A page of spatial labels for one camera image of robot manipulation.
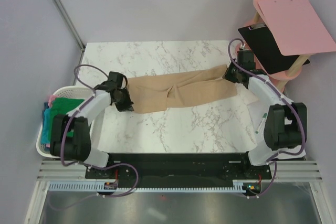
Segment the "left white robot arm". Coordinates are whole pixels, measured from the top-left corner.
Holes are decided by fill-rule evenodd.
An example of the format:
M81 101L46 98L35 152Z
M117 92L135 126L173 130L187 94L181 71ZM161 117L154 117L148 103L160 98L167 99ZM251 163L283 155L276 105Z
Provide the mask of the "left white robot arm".
M107 107L115 105L119 112L134 110L127 88L127 77L110 72L107 80L93 89L93 94L66 114L57 114L51 126L50 153L61 161L78 161L97 168L103 178L111 178L115 165L109 154L92 146L90 128L96 117Z

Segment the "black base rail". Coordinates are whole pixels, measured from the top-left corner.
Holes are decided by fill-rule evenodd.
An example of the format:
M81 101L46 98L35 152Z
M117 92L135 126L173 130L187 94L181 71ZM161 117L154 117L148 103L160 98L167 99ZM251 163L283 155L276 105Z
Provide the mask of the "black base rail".
M230 186L234 180L271 179L270 167L253 166L246 153L111 153L109 170L92 168L86 179L117 179L123 186Z

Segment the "beige t shirt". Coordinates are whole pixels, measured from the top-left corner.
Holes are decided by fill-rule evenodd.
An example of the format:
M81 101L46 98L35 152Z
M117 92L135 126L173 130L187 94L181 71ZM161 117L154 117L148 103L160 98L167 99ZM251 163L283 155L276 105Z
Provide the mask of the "beige t shirt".
M214 68L142 76L128 80L128 90L136 113L153 113L168 108L188 108L237 95L234 83L223 79L226 65Z

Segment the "black clipboard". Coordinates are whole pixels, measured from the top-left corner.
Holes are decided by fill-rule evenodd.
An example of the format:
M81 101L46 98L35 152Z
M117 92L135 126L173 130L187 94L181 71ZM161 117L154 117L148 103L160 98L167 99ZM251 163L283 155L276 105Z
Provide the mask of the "black clipboard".
M238 32L268 74L288 70L299 57L284 56L265 23L241 27Z

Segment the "blue t shirt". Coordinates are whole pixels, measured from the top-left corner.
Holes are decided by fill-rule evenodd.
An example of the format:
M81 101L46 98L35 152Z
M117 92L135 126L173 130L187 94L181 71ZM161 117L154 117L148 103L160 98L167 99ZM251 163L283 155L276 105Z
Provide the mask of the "blue t shirt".
M41 144L50 145L49 131L51 128L51 108L44 111L43 128L41 132Z

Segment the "pink two-tier side table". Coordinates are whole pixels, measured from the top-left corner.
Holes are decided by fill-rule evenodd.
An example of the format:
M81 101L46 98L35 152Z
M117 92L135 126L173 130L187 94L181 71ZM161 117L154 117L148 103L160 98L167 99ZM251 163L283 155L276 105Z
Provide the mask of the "pink two-tier side table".
M308 0L253 0L254 18L238 31L262 69L280 90L310 63L307 50L310 13Z

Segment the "pink paper sheet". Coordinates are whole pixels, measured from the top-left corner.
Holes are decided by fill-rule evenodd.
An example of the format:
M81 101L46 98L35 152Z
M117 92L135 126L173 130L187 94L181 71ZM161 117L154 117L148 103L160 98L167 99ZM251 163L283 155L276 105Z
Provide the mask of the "pink paper sheet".
M309 0L262 0L258 5L282 55L335 52L335 41Z

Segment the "white paper sheet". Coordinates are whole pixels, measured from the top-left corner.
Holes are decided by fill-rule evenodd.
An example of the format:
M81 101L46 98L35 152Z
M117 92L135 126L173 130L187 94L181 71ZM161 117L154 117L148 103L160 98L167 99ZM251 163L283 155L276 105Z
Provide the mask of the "white paper sheet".
M274 104L284 104L278 94L272 89L273 87L274 85L270 84L269 81L263 82L255 78L252 78L248 84L248 90L258 98L257 102L253 102L247 106L257 141L256 147L249 151L249 159L250 162L256 166L266 164L273 159L301 158L306 155L305 150L303 150L301 154L296 155L296 153L301 150L301 145L294 148L280 148L277 151L273 151L267 146L264 140L266 114L269 111L269 107Z

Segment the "green t shirt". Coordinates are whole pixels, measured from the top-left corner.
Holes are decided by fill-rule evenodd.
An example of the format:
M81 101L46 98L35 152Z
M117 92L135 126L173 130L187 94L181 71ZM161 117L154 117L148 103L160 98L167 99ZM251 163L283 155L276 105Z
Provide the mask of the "green t shirt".
M51 141L51 128L54 117L57 114L67 114L69 111L75 109L79 106L84 99L70 99L70 98L55 98L52 102L52 107L50 108L50 130L49 130L49 140Z

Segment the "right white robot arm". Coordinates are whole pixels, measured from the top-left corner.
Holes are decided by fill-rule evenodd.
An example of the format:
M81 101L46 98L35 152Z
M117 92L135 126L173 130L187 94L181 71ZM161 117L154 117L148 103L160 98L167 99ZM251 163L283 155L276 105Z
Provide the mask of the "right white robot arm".
M254 178L259 166L274 159L305 156L307 107L284 96L262 69L256 69L252 51L238 50L223 78L243 84L261 103L255 110L257 119L263 120L256 133L259 143L247 153L249 161L240 166L245 178Z

